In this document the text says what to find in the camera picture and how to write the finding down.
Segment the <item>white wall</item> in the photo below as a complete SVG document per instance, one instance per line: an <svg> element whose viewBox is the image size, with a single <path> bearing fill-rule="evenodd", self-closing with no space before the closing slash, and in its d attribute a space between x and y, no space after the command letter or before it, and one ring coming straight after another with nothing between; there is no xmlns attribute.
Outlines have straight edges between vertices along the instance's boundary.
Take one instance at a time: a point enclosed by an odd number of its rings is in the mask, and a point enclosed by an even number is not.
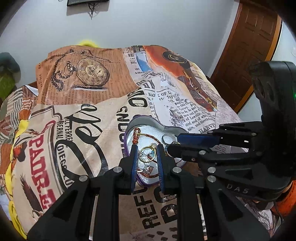
<svg viewBox="0 0 296 241"><path fill-rule="evenodd" d="M276 51L272 58L273 61L289 61L293 62L296 65L296 57L292 54L293 48L296 49L296 41L292 36L287 25L283 23L282 31ZM242 121L260 121L261 120L261 107L260 102L253 94L241 111L238 113L238 116Z"/></svg>
<svg viewBox="0 0 296 241"><path fill-rule="evenodd" d="M208 73L234 0L110 0L93 18L67 0L27 0L0 37L21 67L17 86L36 80L35 66L50 51L89 39L104 48L162 45Z"/></svg>
<svg viewBox="0 0 296 241"><path fill-rule="evenodd" d="M211 77L215 68L216 68L216 65L221 57L221 54L224 50L224 47L226 45L226 42L228 40L228 37L229 37L229 34L231 32L231 29L232 29L232 26L233 26L233 23L234 23L234 20L235 20L235 16L237 15L237 9L239 7L239 0L235 0L233 6L232 6L232 9L231 9L231 14L230 14L230 18L229 18L229 21L228 21L228 24L227 24L227 27L226 27L226 30L225 30L225 33L224 33L224 36L221 40L221 44L220 44L220 47L219 47L219 50L216 54L216 57L214 58L214 61L207 73L207 76L208 77Z"/></svg>

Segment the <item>silver bolt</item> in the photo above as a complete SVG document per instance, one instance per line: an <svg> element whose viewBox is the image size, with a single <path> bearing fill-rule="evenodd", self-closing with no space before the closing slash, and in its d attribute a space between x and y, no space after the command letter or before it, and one ring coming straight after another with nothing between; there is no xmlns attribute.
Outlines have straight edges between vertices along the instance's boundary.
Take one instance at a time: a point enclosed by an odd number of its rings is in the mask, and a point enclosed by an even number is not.
<svg viewBox="0 0 296 241"><path fill-rule="evenodd" d="M215 176L208 176L207 180L211 183L214 183L216 181L216 177Z"/></svg>
<svg viewBox="0 0 296 241"><path fill-rule="evenodd" d="M215 167L209 167L209 168L207 169L207 171L208 171L209 173L214 173L214 172L216 171L216 168L215 168Z"/></svg>
<svg viewBox="0 0 296 241"><path fill-rule="evenodd" d="M116 172L116 173L119 173L119 172L122 171L122 168L121 167L114 167L113 171Z"/></svg>
<svg viewBox="0 0 296 241"><path fill-rule="evenodd" d="M81 182L85 182L87 180L87 176L86 175L82 175L79 177L79 181Z"/></svg>
<svg viewBox="0 0 296 241"><path fill-rule="evenodd" d="M180 167L173 168L173 172L175 172L175 173L180 173L181 171L182 171L182 169Z"/></svg>

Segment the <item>wooden door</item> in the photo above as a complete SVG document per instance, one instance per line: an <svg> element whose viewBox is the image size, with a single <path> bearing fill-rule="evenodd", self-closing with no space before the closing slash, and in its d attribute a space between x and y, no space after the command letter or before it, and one ring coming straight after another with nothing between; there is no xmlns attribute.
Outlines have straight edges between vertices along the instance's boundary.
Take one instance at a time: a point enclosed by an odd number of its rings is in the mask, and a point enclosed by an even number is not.
<svg viewBox="0 0 296 241"><path fill-rule="evenodd" d="M221 97L236 112L253 93L248 67L270 60L279 37L280 17L250 1L241 1L234 26L211 77Z"/></svg>

